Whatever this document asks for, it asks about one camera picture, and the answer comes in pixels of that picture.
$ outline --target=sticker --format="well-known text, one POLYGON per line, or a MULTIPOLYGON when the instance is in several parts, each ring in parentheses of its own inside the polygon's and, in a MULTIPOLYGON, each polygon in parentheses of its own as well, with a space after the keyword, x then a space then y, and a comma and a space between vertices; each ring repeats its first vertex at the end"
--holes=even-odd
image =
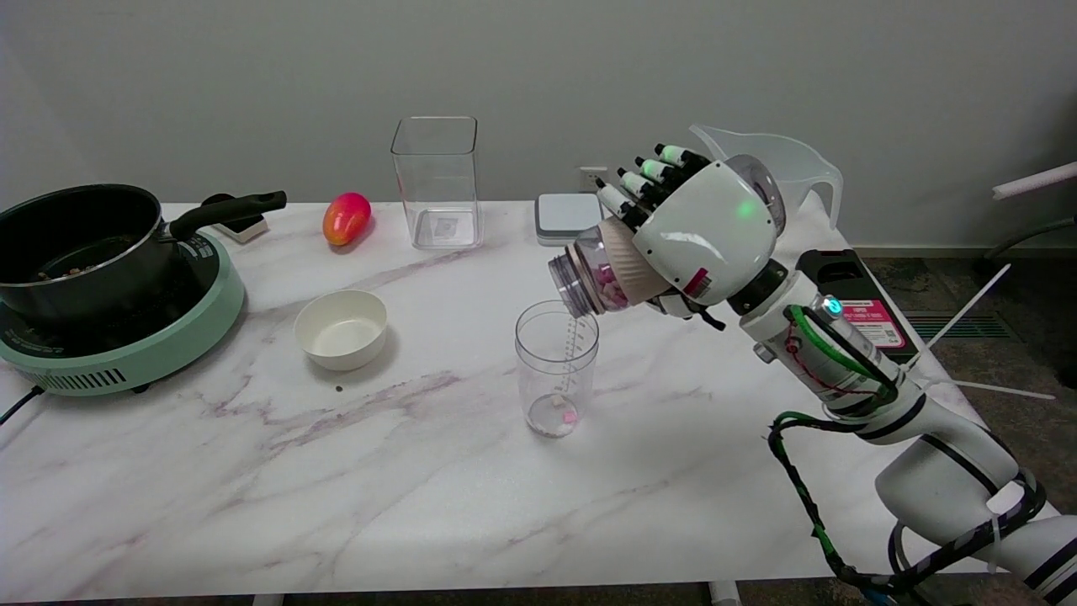
POLYGON ((844 300, 841 315, 856 327, 876 348, 905 348, 905 338, 897 323, 890 318, 882 300, 844 300))
POLYGON ((434 221, 434 237, 450 238, 457 235, 457 219, 443 219, 440 216, 434 221))
POLYGON ((707 269, 700 267, 696 274, 688 280, 688 285, 684 286, 684 293, 693 298, 699 298, 711 288, 711 278, 707 277, 707 269))

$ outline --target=marble table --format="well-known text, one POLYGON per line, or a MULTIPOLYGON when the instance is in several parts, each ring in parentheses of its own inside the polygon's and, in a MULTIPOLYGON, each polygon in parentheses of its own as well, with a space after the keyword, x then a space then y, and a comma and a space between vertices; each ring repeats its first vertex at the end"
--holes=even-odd
MULTIPOLYGON (((246 311, 195 365, 141 395, 42 396, 0 428, 0 601, 829 575, 763 439, 819 405, 728 309, 724 334, 603 316, 592 408, 546 440, 523 423, 513 350, 520 311, 556 296, 531 203, 485 202, 486 242, 454 252, 411 248, 394 203, 335 251, 323 210, 292 205, 228 242, 246 311), (340 287, 376 292, 391 325, 347 375, 292 336, 340 287)), ((777 257, 843 245, 813 196, 777 257)), ((932 356, 921 369, 943 375, 932 356)), ((0 365, 0 401, 29 387, 0 365)), ((976 419, 955 389, 933 393, 976 419)), ((845 560, 889 570, 872 480, 903 447, 803 431, 787 448, 845 560)))

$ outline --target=mint green cooktop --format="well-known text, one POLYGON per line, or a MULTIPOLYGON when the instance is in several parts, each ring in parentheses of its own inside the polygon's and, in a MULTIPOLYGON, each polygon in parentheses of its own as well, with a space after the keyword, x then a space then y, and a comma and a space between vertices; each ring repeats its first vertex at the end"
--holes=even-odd
MULTIPOLYGON (((0 358, 50 394, 99 396, 145 390, 154 381, 186 367, 224 338, 243 306, 243 282, 224 245, 199 231, 182 242, 184 255, 197 266, 209 287, 186 313, 164 328, 115 349, 85 355, 60 343, 40 344, 23 339, 17 327, 4 325, 0 358)), ((12 312, 2 310, 9 316, 12 312)))

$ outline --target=white wall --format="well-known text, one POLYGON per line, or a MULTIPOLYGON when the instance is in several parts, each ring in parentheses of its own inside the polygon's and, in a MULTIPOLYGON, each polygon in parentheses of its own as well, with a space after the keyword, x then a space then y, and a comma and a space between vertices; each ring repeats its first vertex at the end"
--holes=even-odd
POLYGON ((989 193, 1077 157, 1074 24, 1048 0, 0 0, 0 203, 89 178, 392 199, 423 113, 477 116, 480 196, 524 198, 699 121, 816 146, 854 242, 990 244, 1075 210, 989 193))

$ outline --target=measuring cup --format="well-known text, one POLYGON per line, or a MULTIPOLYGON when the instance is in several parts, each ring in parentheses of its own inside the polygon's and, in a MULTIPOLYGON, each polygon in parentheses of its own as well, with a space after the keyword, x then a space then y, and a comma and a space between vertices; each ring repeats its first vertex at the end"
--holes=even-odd
POLYGON ((528 426, 546 438, 576 428, 591 401, 599 325, 573 319, 561 300, 543 300, 516 321, 517 381, 528 426))
POLYGON ((702 124, 693 124, 689 130, 702 139, 714 159, 724 161, 742 153, 757 157, 778 182, 788 214, 800 208, 808 192, 820 183, 828 185, 819 188, 817 193, 829 211, 830 228, 837 228, 844 183, 841 170, 808 143, 782 135, 733 132, 702 124))

